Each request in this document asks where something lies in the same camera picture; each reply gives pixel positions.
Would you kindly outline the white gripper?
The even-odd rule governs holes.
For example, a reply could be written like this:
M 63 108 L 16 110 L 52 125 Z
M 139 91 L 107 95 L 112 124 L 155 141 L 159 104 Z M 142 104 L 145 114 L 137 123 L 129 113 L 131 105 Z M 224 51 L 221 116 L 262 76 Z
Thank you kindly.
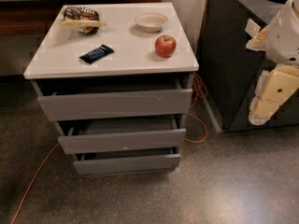
M 259 76 L 249 106 L 249 122 L 260 126 L 299 89 L 299 0 L 288 0 L 246 48 L 265 51 L 268 60 L 284 63 L 271 72 L 263 70 Z

